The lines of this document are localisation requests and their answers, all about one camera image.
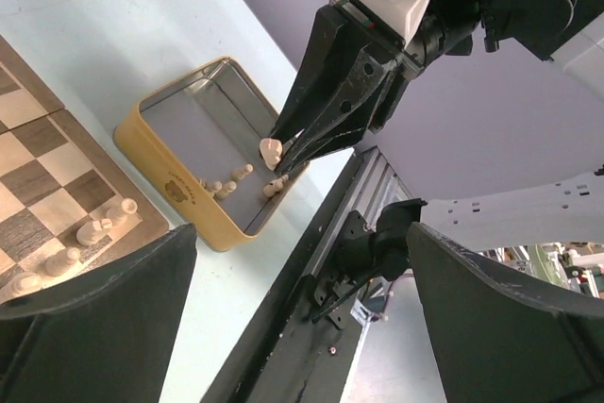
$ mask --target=white table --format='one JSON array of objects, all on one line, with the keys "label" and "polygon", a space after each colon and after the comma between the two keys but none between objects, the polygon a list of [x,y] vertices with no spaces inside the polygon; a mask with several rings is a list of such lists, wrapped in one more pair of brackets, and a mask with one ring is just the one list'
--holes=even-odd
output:
[{"label": "white table", "polygon": [[[294,80],[242,0],[0,0],[0,34],[173,226],[182,220],[111,139],[136,101],[222,55],[278,109]],[[256,241],[225,254],[198,242],[162,403],[199,401],[349,156],[316,161]]]}]

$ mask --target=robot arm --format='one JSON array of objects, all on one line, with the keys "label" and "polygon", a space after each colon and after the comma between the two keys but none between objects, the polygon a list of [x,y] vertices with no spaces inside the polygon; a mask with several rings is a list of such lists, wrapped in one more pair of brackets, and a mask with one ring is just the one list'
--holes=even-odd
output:
[{"label": "robot arm", "polygon": [[471,54],[478,23],[488,52],[514,38],[604,96],[604,0],[331,0],[270,133],[285,150],[276,172],[382,129],[431,62]]}]

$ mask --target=floor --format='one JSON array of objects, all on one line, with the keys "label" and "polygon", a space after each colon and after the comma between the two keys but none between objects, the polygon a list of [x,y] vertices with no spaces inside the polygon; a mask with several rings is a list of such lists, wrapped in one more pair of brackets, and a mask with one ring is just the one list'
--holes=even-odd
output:
[{"label": "floor", "polygon": [[445,403],[415,282],[396,282],[388,321],[367,334],[349,397],[343,403]]}]

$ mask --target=dark brown square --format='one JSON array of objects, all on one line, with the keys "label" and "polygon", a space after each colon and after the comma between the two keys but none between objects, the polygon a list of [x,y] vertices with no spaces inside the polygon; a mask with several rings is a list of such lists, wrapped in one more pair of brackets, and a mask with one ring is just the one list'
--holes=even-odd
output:
[{"label": "dark brown square", "polygon": [[17,83],[12,80],[12,78],[7,75],[7,73],[0,68],[0,95],[5,93],[14,92],[15,90],[19,90],[19,86]]},{"label": "dark brown square", "polygon": [[54,238],[54,235],[28,209],[0,223],[0,248],[15,261],[21,261]]},{"label": "dark brown square", "polygon": [[7,283],[9,283],[13,277],[24,272],[25,270],[18,264],[15,264],[12,268],[9,268],[4,273],[0,274],[0,288],[4,287]]},{"label": "dark brown square", "polygon": [[46,117],[16,127],[12,133],[36,158],[67,143],[67,139]]},{"label": "dark brown square", "polygon": [[65,191],[87,212],[97,209],[115,195],[94,170],[69,183]]},{"label": "dark brown square", "polygon": [[60,184],[36,160],[8,172],[0,181],[26,207],[60,189]]},{"label": "dark brown square", "polygon": [[80,219],[71,227],[67,228],[61,234],[58,235],[57,239],[63,243],[65,247],[77,247],[80,250],[80,258],[79,260],[83,263],[88,260],[90,257],[95,255],[99,250],[105,247],[107,244],[111,242],[111,238],[106,236],[101,241],[96,243],[95,245],[86,246],[82,245],[77,241],[77,231],[80,227],[82,227],[87,222],[91,221],[91,216],[86,216],[83,219]]}]

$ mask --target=bolt hole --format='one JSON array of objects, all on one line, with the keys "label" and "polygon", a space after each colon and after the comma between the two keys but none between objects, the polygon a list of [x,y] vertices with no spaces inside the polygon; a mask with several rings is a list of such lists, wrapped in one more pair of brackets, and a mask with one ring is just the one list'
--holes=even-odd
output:
[{"label": "bolt hole", "polygon": [[352,104],[350,104],[350,101],[343,101],[340,105],[340,112],[348,113],[350,110],[352,110]]}]

